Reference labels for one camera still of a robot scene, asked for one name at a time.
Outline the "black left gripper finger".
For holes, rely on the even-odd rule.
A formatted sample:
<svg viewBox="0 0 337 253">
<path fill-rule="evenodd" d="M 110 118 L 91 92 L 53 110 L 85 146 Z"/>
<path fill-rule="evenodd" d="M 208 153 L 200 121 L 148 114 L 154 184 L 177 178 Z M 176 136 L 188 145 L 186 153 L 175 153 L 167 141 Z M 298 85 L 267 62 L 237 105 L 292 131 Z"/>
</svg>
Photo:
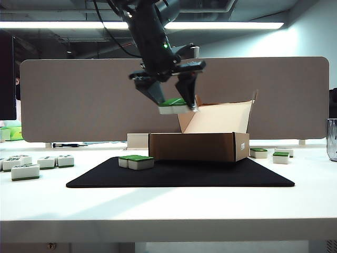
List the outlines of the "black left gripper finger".
<svg viewBox="0 0 337 253">
<path fill-rule="evenodd" d="M 159 105 L 165 102 L 164 93 L 161 84 L 156 80 L 135 80 L 135 87 L 147 98 Z"/>
<path fill-rule="evenodd" d="M 192 111 L 197 110 L 197 104 L 195 102 L 196 79 L 197 73 L 194 72 L 180 73 L 178 75 L 178 82 L 175 85 L 179 94 Z"/>
</svg>

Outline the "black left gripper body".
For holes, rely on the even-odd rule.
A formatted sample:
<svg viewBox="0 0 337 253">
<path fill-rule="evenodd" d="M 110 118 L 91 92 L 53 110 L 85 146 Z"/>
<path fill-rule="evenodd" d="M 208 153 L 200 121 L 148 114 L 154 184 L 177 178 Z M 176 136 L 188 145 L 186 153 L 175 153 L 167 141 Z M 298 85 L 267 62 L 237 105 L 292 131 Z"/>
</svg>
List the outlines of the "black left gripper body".
<svg viewBox="0 0 337 253">
<path fill-rule="evenodd" d="M 145 52 L 141 54 L 141 69 L 132 72 L 130 80 L 156 80 L 166 82 L 180 73 L 200 73 L 206 67 L 204 60 L 195 61 L 195 52 Z"/>
</svg>

